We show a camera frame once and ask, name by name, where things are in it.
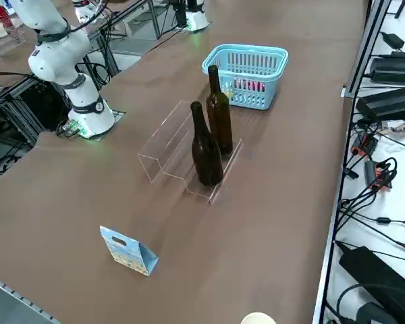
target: metal frame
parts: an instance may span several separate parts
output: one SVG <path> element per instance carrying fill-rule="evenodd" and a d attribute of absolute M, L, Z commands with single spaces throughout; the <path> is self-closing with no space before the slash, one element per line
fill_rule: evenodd
<path fill-rule="evenodd" d="M 324 251 L 324 259 L 323 259 L 323 266 L 321 269 L 321 276 L 319 278 L 319 285 L 318 285 L 318 293 L 317 293 L 317 301 L 315 302 L 315 309 L 313 313 L 313 324 L 319 324 L 323 320 L 324 316 L 324 308 L 325 308 L 325 297 L 327 295 L 327 287 L 330 278 L 330 268 L 331 262 L 333 257 L 333 241 L 335 237 L 335 228 L 338 226 L 338 205 L 341 199 L 341 192 L 344 188 L 344 165 L 348 158 L 348 148 L 350 146 L 350 135 L 351 135 L 351 123 L 352 118 L 354 117 L 354 102 L 353 99 L 344 99 L 350 100 L 350 119 L 348 121 L 348 128 L 346 130 L 346 139 L 345 139 L 345 151 L 344 156 L 342 159 L 342 165 L 340 166 L 340 173 L 339 178 L 337 179 L 337 188 L 336 188 L 336 195 L 333 202 L 333 209 L 331 211 L 331 219 L 329 225 L 329 231 L 327 234 L 327 241 L 325 243 L 325 251 Z"/>
<path fill-rule="evenodd" d="M 375 46 L 375 41 L 377 40 L 379 31 L 381 29 L 385 15 L 387 14 L 387 10 L 391 2 L 392 0 L 374 0 L 374 4 L 371 8 L 371 12 L 369 14 L 366 26 L 364 28 L 362 41 L 360 43 L 358 54 L 356 56 L 356 61 L 354 63 L 354 67 L 352 68 L 350 78 L 345 88 L 344 97 L 351 100 L 351 112 L 350 112 L 350 120 L 348 122 L 347 137 L 345 141 L 343 165 L 346 163 L 346 159 L 348 156 L 348 147 L 350 145 L 350 133 L 351 133 L 350 125 L 352 123 L 354 113 L 355 98 L 357 96 L 358 89 L 360 88 L 362 76 L 366 70 L 369 58 L 371 57 L 373 47 Z M 338 224 L 338 215 L 339 215 L 338 203 L 340 201 L 340 195 L 342 193 L 343 187 L 344 187 L 344 177 L 342 166 L 340 177 L 337 183 L 336 196 L 333 202 L 333 210 L 331 213 L 329 232 L 327 235 L 327 241 L 325 245 L 323 266 L 321 270 L 317 300 L 315 303 L 315 309 L 312 320 L 313 324 L 321 323 L 323 320 L 325 297 L 327 295 L 327 287 L 330 279 L 330 269 L 333 257 L 333 240 L 335 236 L 335 228 L 337 227 Z"/>
<path fill-rule="evenodd" d="M 392 0 L 375 0 L 372 5 L 371 13 L 369 14 L 366 26 L 364 27 L 363 37 L 358 48 L 356 61 L 354 62 L 352 72 L 346 85 L 345 97 L 354 98 L 358 92 L 362 76 L 366 70 L 379 30 L 381 29 L 384 17 L 391 2 Z"/>

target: brown bottle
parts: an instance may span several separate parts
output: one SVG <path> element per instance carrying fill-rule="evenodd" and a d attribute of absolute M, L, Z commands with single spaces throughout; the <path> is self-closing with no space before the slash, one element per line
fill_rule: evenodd
<path fill-rule="evenodd" d="M 232 152 L 232 130 L 230 116 L 230 100 L 221 92 L 219 73 L 216 65 L 209 66 L 210 95 L 207 97 L 207 114 L 209 115 L 210 131 L 215 137 L 221 154 Z"/>
<path fill-rule="evenodd" d="M 205 186 L 214 186 L 223 179 L 221 152 L 215 138 L 207 128 L 201 103 L 193 102 L 190 109 L 195 127 L 192 158 L 195 162 L 198 179 Z"/>

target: small box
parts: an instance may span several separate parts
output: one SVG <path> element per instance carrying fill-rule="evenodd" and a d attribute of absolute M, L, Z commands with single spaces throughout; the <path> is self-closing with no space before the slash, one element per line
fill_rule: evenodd
<path fill-rule="evenodd" d="M 159 257 L 139 241 L 101 226 L 101 235 L 114 260 L 149 276 Z"/>

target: blue basket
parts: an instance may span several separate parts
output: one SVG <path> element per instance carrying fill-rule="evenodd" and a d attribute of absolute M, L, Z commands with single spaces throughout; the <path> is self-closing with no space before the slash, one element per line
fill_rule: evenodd
<path fill-rule="evenodd" d="M 202 71 L 208 74 L 209 66 L 217 65 L 231 105 L 266 110 L 287 62 L 288 52 L 278 47 L 222 44 L 204 60 Z"/>

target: clear acrylic stand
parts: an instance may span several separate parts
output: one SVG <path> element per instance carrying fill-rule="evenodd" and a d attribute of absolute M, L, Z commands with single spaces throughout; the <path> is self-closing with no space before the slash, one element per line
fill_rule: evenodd
<path fill-rule="evenodd" d="M 160 173 L 180 179 L 189 193 L 204 197 L 212 203 L 242 146 L 242 138 L 235 131 L 234 119 L 232 128 L 234 149 L 229 156 L 222 158 L 224 177 L 216 186 L 202 185 L 194 168 L 191 153 L 194 125 L 189 102 L 180 101 L 175 106 L 138 153 L 138 158 L 151 182 L 154 182 Z"/>

